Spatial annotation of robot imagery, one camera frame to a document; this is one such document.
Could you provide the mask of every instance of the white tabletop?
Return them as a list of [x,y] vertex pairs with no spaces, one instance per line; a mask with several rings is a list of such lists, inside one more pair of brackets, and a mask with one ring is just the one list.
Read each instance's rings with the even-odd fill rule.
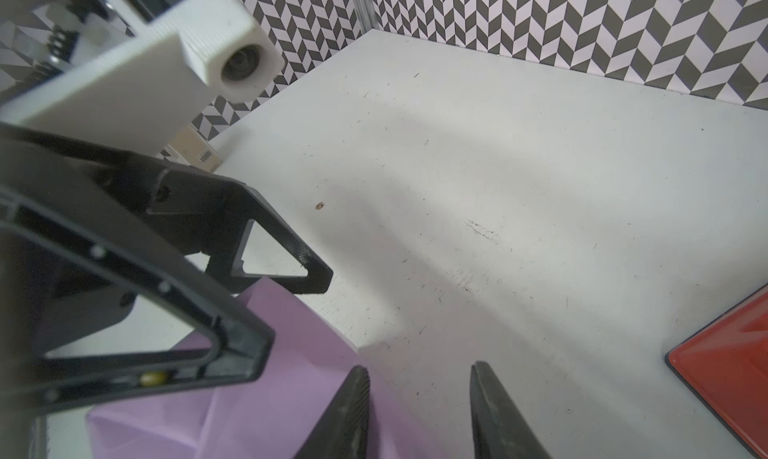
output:
[[[764,111],[373,31],[213,144],[333,268],[302,299],[450,457],[472,456],[485,360],[555,459],[721,459],[750,455],[664,355],[768,282],[766,130]],[[255,238],[246,270],[290,266],[271,251]],[[120,347],[186,333],[159,314],[139,303]]]

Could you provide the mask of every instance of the purple bag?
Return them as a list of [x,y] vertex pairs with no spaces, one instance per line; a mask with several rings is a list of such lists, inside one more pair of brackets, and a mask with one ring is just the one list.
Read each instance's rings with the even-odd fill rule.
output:
[[[238,296],[276,332],[255,382],[155,395],[94,407],[94,459],[291,459],[360,356],[296,296],[261,279]],[[178,349],[206,348],[193,332]],[[368,457],[446,455],[369,367]]]

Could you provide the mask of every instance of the geometric patterned wallpaper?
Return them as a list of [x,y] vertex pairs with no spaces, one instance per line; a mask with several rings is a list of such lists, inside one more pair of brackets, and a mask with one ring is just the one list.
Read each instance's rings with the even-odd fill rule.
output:
[[[286,67],[253,102],[230,103],[218,97],[192,121],[206,139],[243,118],[248,112],[283,90],[362,33],[352,0],[242,0],[256,21],[283,54]],[[45,16],[47,6],[0,23],[0,90],[23,80],[32,60],[14,51],[18,34],[46,43],[53,24]],[[130,35],[120,20],[113,25]]]
[[377,28],[768,109],[768,0],[373,0]]

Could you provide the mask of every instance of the yellow spot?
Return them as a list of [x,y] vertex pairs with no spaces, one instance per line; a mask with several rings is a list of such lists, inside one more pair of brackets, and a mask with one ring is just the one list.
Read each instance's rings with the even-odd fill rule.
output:
[[139,376],[139,384],[144,387],[163,385],[168,381],[168,372],[144,372]]

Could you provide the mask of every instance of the barcode label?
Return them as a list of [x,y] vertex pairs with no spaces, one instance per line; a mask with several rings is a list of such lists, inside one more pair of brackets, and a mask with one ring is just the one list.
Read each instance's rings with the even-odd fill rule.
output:
[[203,152],[202,154],[200,154],[200,155],[197,157],[197,160],[199,160],[199,161],[200,161],[200,163],[203,163],[203,164],[205,164],[206,160],[208,160],[208,159],[209,159],[211,156],[213,156],[213,155],[214,155],[214,154],[213,154],[211,151],[205,151],[205,152]]

